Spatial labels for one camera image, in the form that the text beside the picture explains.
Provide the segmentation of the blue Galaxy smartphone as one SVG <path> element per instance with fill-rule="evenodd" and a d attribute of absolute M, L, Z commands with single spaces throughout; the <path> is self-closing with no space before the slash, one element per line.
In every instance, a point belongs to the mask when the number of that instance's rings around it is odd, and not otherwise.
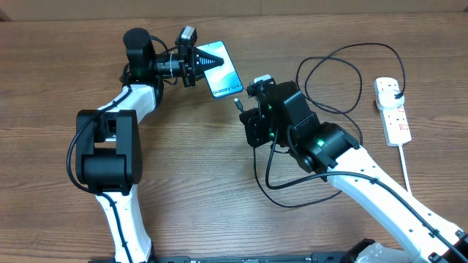
<path fill-rule="evenodd" d="M 223 41 L 201 45 L 197 49 L 223 59 L 222 65 L 204 72 L 215 99 L 242 92 L 244 87 Z"/>

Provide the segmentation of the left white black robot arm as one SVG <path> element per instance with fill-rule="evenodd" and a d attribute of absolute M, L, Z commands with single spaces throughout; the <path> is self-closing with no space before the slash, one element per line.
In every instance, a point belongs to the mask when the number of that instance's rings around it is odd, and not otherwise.
<path fill-rule="evenodd" d="M 104 210 L 115 246 L 112 262 L 155 262 L 154 245 L 144 224 L 138 199 L 143 176 L 140 122 L 160 106 L 164 86 L 179 80 L 185 87 L 206 79 L 212 89 L 220 82 L 211 73 L 229 69 L 232 61 L 223 42 L 196 46 L 197 31 L 185 26 L 172 48 L 157 53 L 157 38 L 144 28 L 123 36 L 128 63 L 121 93 L 96 110 L 81 110 L 67 152 L 67 173 L 80 190 L 93 194 Z"/>

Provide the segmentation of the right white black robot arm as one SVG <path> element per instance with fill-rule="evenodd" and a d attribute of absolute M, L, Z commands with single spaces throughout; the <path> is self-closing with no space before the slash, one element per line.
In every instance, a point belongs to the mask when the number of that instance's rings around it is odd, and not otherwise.
<path fill-rule="evenodd" d="M 466 262 L 467 233 L 438 216 L 381 169 L 368 151 L 337 124 L 320 122 L 293 81 L 276 83 L 265 75 L 246 89 L 258 106 L 243 111 L 247 142 L 286 148 L 308 176 L 287 188 L 320 178 L 363 207 L 399 243 L 386 248 L 362 240 L 345 262 Z"/>

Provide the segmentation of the white power strip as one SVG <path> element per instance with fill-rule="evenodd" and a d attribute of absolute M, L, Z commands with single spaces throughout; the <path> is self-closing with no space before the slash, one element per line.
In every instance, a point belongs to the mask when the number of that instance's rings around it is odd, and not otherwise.
<path fill-rule="evenodd" d="M 400 91 L 400 88 L 397 80 L 379 77 L 374 81 L 375 98 L 378 90 Z M 400 147 L 412 140 L 404 105 L 390 110 L 379 110 L 379 113 L 386 145 Z"/>

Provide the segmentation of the white USB wall charger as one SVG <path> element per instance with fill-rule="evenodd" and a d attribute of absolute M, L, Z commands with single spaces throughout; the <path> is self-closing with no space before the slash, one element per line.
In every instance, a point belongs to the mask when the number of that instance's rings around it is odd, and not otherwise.
<path fill-rule="evenodd" d="M 396 90 L 378 90 L 376 105 L 379 110 L 390 110 L 402 106 L 405 103 L 404 95 Z"/>

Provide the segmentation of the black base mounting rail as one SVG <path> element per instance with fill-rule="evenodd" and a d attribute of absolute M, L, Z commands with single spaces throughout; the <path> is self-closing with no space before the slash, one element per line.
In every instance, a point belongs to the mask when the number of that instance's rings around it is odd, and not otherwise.
<path fill-rule="evenodd" d="M 346 252 L 314 252 L 302 256 L 227 256 L 191 258 L 188 256 L 150 256 L 150 263 L 340 263 L 340 262 L 407 262 L 403 258 L 380 254 L 354 259 Z"/>

